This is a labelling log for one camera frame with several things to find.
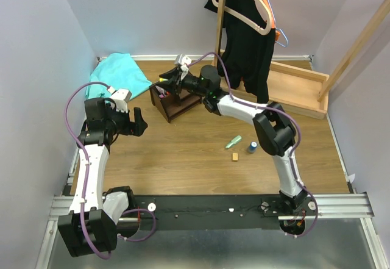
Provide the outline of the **green highlighter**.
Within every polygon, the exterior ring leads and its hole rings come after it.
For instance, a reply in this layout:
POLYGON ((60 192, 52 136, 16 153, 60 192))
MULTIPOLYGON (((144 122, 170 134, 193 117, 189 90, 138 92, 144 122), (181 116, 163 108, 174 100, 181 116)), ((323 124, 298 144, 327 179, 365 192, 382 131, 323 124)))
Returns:
POLYGON ((231 139, 225 146, 225 149, 230 149, 232 146, 236 145, 242 140, 242 136, 237 135, 233 139, 231 139))

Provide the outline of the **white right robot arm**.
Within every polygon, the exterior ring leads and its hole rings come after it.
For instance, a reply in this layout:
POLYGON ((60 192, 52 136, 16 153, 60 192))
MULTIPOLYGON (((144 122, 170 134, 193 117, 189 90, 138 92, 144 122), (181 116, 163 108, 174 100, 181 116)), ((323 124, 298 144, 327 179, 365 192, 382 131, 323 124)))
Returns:
POLYGON ((199 95, 210 113, 251 124, 261 148, 273 158, 280 182, 281 210, 287 215, 300 211, 308 191, 297 167, 295 149, 299 141, 295 140, 295 136, 300 136, 300 131, 294 126, 292 118, 276 102, 254 104, 223 90, 221 76, 211 65, 203 66, 198 77, 184 69, 184 66, 177 66, 159 75, 157 86, 172 95, 182 90, 199 95))

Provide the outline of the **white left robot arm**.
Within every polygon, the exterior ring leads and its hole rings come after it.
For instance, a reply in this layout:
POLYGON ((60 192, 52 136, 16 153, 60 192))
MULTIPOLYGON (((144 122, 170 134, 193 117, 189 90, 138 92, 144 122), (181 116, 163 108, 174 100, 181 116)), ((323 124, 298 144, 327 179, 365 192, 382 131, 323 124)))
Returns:
POLYGON ((130 119, 128 101, 114 94, 84 102, 85 127, 76 138, 80 157, 76 192, 68 213, 58 218, 58 230, 73 257, 95 254, 109 259, 117 246, 119 219, 141 211, 130 187, 103 191, 105 166, 116 137, 139 137, 147 128, 140 108, 134 108, 135 119, 130 119))

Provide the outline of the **blue ink bottle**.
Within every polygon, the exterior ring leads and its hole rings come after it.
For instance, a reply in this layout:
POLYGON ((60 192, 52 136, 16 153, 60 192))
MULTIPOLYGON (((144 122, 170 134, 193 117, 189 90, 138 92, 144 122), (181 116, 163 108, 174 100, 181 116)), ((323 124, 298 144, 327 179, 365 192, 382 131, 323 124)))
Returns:
POLYGON ((257 142, 251 142, 250 145, 247 148, 247 152, 250 154, 253 154, 258 148, 257 142))

